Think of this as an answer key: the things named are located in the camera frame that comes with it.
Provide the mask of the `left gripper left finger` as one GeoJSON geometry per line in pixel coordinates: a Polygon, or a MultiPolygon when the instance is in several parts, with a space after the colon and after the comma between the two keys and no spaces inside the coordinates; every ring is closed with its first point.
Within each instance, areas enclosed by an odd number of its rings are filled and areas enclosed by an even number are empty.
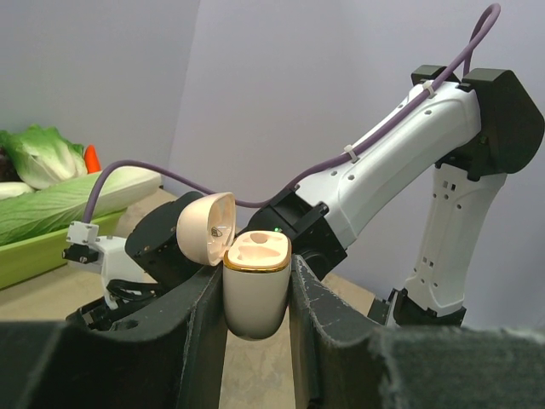
{"type": "Polygon", "coordinates": [[[221,267],[116,322],[1,324],[3,408],[217,408],[227,326],[221,267]]]}

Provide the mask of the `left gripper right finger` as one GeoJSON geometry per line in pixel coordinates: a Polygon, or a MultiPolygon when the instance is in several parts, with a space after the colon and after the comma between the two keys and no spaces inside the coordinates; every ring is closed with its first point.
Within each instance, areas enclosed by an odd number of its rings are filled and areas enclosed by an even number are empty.
{"type": "Polygon", "coordinates": [[[299,408],[541,408],[544,334],[387,328],[324,286],[300,256],[290,276],[299,408]]]}

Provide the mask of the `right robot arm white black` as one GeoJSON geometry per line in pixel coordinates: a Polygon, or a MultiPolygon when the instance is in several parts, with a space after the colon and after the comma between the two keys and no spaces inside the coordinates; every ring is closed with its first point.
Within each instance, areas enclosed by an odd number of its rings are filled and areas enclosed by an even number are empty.
{"type": "Polygon", "coordinates": [[[163,204],[126,239],[73,222],[64,258],[101,276],[103,295],[68,316],[107,331],[190,279],[223,269],[223,307],[239,337],[263,339],[279,327],[293,256],[323,278],[371,219],[424,170],[433,199],[419,258],[392,293],[387,322],[460,325],[465,283],[486,214],[508,175],[536,155],[544,117],[516,75],[476,68],[461,78],[420,66],[402,102],[409,114],[379,141],[363,136],[341,164],[304,177],[255,206],[242,230],[231,193],[202,188],[163,204]]]}

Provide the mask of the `beige earbud case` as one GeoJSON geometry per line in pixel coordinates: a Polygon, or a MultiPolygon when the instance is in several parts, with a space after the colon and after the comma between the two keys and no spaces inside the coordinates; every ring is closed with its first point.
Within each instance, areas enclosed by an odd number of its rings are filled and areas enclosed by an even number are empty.
{"type": "Polygon", "coordinates": [[[261,340],[280,327],[287,306],[292,244],[279,231],[236,232],[234,195],[215,193],[188,204],[176,224],[182,254],[221,266],[223,308],[235,336],[261,340]]]}

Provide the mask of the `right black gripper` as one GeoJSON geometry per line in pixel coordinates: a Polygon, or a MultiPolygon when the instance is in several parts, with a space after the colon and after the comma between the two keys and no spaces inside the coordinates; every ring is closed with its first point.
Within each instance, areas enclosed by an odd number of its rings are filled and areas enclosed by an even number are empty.
{"type": "Polygon", "coordinates": [[[66,322],[89,331],[109,331],[113,324],[139,311],[178,286],[178,279],[135,282],[112,279],[106,295],[66,316],[66,322]]]}

